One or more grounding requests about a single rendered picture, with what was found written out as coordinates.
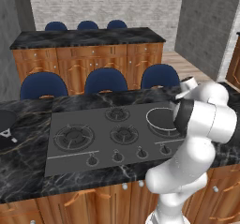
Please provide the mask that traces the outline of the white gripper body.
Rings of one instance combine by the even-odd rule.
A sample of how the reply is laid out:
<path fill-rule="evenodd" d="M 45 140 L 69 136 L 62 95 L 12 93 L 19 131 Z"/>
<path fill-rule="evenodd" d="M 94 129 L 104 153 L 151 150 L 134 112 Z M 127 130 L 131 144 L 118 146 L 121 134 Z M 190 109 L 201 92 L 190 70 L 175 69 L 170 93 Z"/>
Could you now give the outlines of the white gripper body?
<path fill-rule="evenodd" d="M 177 94 L 177 95 L 175 96 L 175 100 L 178 100 L 178 99 L 181 99 L 181 98 L 185 97 L 189 92 L 190 92 L 190 90 L 187 90 L 187 91 L 185 91 L 185 92 L 182 92 L 182 93 L 180 93 L 180 94 Z"/>

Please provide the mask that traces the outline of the blue chair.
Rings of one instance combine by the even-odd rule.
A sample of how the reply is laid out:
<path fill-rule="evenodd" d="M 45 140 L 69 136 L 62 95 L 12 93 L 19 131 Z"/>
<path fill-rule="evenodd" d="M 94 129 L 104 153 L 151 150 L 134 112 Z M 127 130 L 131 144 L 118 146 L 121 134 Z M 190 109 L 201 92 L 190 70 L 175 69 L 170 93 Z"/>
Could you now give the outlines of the blue chair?
<path fill-rule="evenodd" d="M 124 75 L 112 67 L 102 67 L 92 71 L 85 82 L 84 92 L 94 94 L 104 90 L 113 92 L 127 91 L 128 84 Z"/>
<path fill-rule="evenodd" d="M 37 99 L 42 96 L 62 97 L 68 95 L 66 84 L 60 76 L 52 72 L 37 72 L 22 82 L 20 98 Z"/>
<path fill-rule="evenodd" d="M 141 81 L 142 89 L 149 89 L 153 86 L 177 86 L 180 83 L 176 70 L 167 64 L 155 64 L 148 67 Z"/>
<path fill-rule="evenodd" d="M 46 31 L 65 31 L 67 27 L 62 22 L 49 22 L 45 26 Z"/>
<path fill-rule="evenodd" d="M 82 21 L 78 24 L 78 30 L 98 29 L 98 25 L 93 21 Z"/>
<path fill-rule="evenodd" d="M 121 20 L 112 20 L 107 25 L 108 29 L 127 28 L 127 25 Z"/>

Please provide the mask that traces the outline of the silver rimmed dark pan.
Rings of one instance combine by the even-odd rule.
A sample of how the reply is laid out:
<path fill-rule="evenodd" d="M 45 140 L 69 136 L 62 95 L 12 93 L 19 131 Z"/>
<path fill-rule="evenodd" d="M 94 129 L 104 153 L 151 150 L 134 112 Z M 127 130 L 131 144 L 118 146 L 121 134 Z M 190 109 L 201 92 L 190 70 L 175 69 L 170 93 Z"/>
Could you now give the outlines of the silver rimmed dark pan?
<path fill-rule="evenodd" d="M 180 136 L 173 124 L 173 110 L 170 108 L 154 108 L 148 111 L 146 122 L 150 130 L 159 137 L 173 139 Z"/>

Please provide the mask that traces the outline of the black hob knob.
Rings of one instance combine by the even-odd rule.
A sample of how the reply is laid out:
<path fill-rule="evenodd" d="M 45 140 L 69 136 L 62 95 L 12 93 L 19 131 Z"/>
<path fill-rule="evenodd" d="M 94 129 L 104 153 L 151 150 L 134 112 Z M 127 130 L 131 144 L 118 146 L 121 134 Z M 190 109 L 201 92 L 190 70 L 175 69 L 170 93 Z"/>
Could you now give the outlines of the black hob knob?
<path fill-rule="evenodd" d="M 99 163 L 99 160 L 93 154 L 91 154 L 90 157 L 86 160 L 86 164 L 89 167 L 95 167 L 97 166 L 98 163 Z"/>
<path fill-rule="evenodd" d="M 124 156 L 118 150 L 114 150 L 114 154 L 112 155 L 112 160 L 114 162 L 119 163 L 124 160 Z"/>
<path fill-rule="evenodd" d="M 138 151 L 136 153 L 138 158 L 147 158 L 148 157 L 148 153 L 143 150 L 140 146 L 138 147 Z"/>
<path fill-rule="evenodd" d="M 168 147 L 166 144 L 162 144 L 162 145 L 160 145 L 159 152 L 162 155 L 167 156 L 167 155 L 170 155 L 172 153 L 172 149 L 170 147 Z"/>

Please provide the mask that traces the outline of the wooden cupboard run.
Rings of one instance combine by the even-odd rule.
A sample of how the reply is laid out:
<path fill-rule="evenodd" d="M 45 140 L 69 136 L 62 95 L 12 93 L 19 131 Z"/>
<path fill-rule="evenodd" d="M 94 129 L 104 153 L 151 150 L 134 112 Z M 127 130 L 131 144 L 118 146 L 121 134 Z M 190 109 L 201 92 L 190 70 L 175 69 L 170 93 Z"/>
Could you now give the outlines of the wooden cupboard run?
<path fill-rule="evenodd" d="M 240 32 L 237 32 L 237 35 L 238 39 L 233 51 L 226 80 L 240 90 Z"/>

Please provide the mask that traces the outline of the dark grey hob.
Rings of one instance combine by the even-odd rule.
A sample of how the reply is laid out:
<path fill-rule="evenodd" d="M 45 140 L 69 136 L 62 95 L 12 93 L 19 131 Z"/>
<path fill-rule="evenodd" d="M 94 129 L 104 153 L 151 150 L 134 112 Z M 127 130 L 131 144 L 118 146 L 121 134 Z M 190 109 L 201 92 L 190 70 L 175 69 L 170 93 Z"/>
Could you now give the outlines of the dark grey hob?
<path fill-rule="evenodd" d="M 47 176 L 83 172 L 114 166 L 168 159 L 182 144 L 184 137 L 168 139 L 155 135 L 146 122 L 146 114 L 154 108 L 170 108 L 165 102 L 110 107 L 52 115 L 45 174 Z M 170 155 L 159 152 L 160 145 L 172 149 Z M 138 147 L 148 153 L 138 158 Z M 112 156 L 118 150 L 122 162 Z M 99 163 L 89 167 L 86 160 L 93 154 Z"/>

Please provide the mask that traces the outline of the wooden island with marble top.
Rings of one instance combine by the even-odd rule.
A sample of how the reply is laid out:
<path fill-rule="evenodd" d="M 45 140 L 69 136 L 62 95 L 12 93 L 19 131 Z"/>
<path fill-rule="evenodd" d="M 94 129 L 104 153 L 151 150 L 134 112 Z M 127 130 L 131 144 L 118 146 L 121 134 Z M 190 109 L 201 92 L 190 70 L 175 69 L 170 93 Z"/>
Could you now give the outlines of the wooden island with marble top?
<path fill-rule="evenodd" d="M 35 72 L 58 74 L 68 93 L 81 95 L 91 71 L 119 70 L 130 90 L 139 89 L 144 71 L 159 64 L 165 39 L 148 27 L 22 32 L 11 44 L 23 81 Z"/>

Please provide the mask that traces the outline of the wooden cupboard door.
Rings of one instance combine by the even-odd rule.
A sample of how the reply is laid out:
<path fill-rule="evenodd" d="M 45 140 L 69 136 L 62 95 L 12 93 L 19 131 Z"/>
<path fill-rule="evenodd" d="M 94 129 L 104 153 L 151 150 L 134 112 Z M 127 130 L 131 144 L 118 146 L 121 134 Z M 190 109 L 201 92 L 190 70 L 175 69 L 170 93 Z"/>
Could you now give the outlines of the wooden cupboard door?
<path fill-rule="evenodd" d="M 104 200 L 96 194 L 97 224 L 129 224 L 131 184 L 127 183 L 127 190 L 118 184 L 99 187 L 96 192 L 111 195 Z"/>
<path fill-rule="evenodd" d="M 158 194 L 151 193 L 144 182 L 139 187 L 138 181 L 131 184 L 129 224 L 145 224 L 145 220 L 155 210 Z"/>
<path fill-rule="evenodd" d="M 36 202 L 44 224 L 89 224 L 88 198 L 94 198 L 96 192 L 82 195 L 70 206 L 65 207 L 78 191 L 37 198 Z"/>
<path fill-rule="evenodd" d="M 240 181 L 240 164 L 210 169 L 207 176 L 206 187 L 186 200 L 182 209 L 184 216 L 191 224 L 240 224 L 240 216 L 227 221 L 209 219 L 230 217 L 240 212 L 240 186 L 223 192 Z"/>

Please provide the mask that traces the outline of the black pan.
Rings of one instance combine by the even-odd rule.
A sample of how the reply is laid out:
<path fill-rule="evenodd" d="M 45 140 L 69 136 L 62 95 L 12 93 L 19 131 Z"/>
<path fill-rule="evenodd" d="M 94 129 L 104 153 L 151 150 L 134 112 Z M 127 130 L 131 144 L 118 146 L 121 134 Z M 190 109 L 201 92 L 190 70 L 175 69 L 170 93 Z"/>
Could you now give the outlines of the black pan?
<path fill-rule="evenodd" d="M 0 151 L 10 149 L 18 142 L 11 134 L 11 127 L 17 120 L 15 112 L 0 110 Z"/>

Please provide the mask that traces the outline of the wooden drawer front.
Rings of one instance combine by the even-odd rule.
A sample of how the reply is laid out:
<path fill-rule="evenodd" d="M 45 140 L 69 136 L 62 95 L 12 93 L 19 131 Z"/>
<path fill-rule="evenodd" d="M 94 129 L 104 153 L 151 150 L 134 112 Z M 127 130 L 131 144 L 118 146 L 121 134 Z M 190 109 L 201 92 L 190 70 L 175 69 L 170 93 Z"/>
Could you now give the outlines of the wooden drawer front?
<path fill-rule="evenodd" d="M 0 204 L 0 224 L 44 224 L 35 200 Z"/>

